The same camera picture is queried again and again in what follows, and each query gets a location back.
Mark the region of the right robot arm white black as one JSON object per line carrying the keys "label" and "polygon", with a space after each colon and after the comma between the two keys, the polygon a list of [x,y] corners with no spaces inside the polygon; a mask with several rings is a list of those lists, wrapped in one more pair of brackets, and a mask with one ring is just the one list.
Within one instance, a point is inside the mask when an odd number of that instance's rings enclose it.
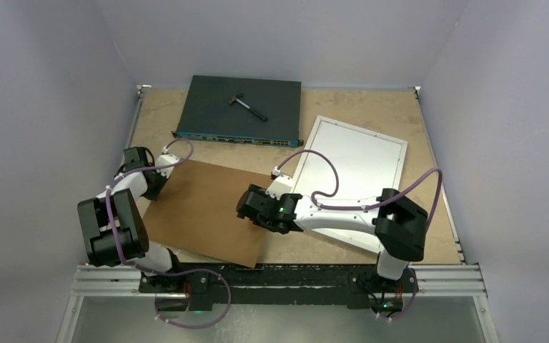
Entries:
{"label": "right robot arm white black", "polygon": [[239,198],[237,217],[271,232],[287,234],[317,229],[340,229],[376,237],[381,249],[372,280],[378,289],[398,285],[405,267],[421,262],[430,226],[428,212],[396,189],[383,189],[374,204],[360,199],[332,204],[314,203],[308,195],[285,193],[272,196],[255,184]]}

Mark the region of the landscape photo print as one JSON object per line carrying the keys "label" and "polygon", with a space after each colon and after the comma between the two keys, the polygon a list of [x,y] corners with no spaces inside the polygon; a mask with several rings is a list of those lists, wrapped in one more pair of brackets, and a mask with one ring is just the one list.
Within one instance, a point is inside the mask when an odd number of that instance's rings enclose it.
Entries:
{"label": "landscape photo print", "polygon": [[[384,188],[399,189],[407,146],[405,140],[324,116],[317,117],[305,142],[305,148],[333,163],[340,181],[334,198],[341,200],[372,198]],[[321,157],[304,153],[297,160],[294,193],[335,189],[335,176]]]}

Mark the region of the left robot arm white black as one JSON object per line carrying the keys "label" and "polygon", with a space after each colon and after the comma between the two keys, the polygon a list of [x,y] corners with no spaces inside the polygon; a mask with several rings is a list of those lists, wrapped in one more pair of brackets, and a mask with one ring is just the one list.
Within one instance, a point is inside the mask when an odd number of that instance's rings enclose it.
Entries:
{"label": "left robot arm white black", "polygon": [[179,260],[168,248],[151,242],[137,202],[155,201],[175,166],[186,161],[164,148],[155,157],[142,146],[123,152],[123,162],[113,182],[93,198],[77,205],[84,246],[89,263],[95,267],[135,267],[166,292],[184,285]]}

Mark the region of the brown cardboard backing board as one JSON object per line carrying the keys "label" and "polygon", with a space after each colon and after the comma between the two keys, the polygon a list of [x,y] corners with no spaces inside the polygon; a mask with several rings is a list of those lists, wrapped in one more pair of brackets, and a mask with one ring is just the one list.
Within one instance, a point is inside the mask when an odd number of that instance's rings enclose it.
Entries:
{"label": "brown cardboard backing board", "polygon": [[254,267],[267,232],[238,218],[236,206],[250,184],[269,183],[264,174],[186,161],[147,207],[148,236],[168,247]]}

